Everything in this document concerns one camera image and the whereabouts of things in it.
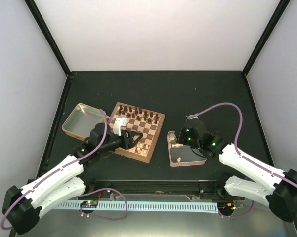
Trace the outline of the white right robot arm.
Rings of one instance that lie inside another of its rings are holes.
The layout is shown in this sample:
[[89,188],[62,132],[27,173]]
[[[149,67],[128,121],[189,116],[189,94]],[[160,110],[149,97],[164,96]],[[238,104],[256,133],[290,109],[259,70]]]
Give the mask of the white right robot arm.
[[175,135],[177,143],[198,150],[205,158],[218,157],[223,165],[247,176],[247,180],[231,176],[217,184],[214,191],[218,198],[250,199],[267,206],[285,222],[293,222],[297,217],[297,171],[283,171],[261,162],[211,134],[198,118],[187,120]]

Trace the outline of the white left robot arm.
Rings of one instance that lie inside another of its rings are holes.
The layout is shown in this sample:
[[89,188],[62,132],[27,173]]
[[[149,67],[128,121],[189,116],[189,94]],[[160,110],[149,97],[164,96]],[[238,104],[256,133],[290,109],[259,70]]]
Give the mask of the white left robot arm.
[[87,170],[117,148],[134,148],[142,137],[141,132],[129,130],[114,134],[107,123],[98,123],[56,167],[21,188],[12,186],[6,191],[0,227],[25,234],[55,206],[71,198],[93,196],[96,180]]

